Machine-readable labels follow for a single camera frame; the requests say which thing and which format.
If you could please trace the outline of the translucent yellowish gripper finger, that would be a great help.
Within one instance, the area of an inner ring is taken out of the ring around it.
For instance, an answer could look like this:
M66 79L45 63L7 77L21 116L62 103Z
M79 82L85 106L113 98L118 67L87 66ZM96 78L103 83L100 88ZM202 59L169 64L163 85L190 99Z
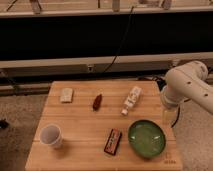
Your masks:
M176 118L176 110L175 109L167 109L163 110L162 122L164 125L172 125Z

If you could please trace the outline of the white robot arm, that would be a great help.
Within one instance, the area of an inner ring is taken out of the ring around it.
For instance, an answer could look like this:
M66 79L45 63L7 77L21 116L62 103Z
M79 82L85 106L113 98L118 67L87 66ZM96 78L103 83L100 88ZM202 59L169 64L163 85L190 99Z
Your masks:
M213 86L205 82L207 66L200 61L191 61L170 69L165 75L166 85L160 93L166 113L172 112L176 118L171 121L174 127L180 116L180 103L184 98L191 99L213 115Z

